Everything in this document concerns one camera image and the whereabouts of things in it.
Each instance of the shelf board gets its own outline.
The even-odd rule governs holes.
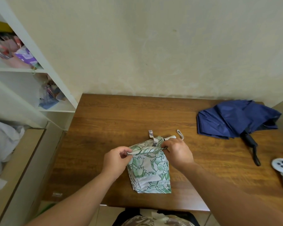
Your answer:
[[[68,101],[62,101],[62,102],[58,102],[57,104],[55,104],[54,106],[52,106],[49,109],[43,109],[42,107],[38,107],[39,111],[44,111],[44,112],[65,112],[65,113],[74,113],[75,112],[75,108],[73,107],[73,105]]]
[[[6,71],[6,72],[34,72],[34,70],[29,68],[14,68],[10,67],[4,62],[0,61],[0,71]],[[36,73],[45,73],[43,68],[35,70]]]

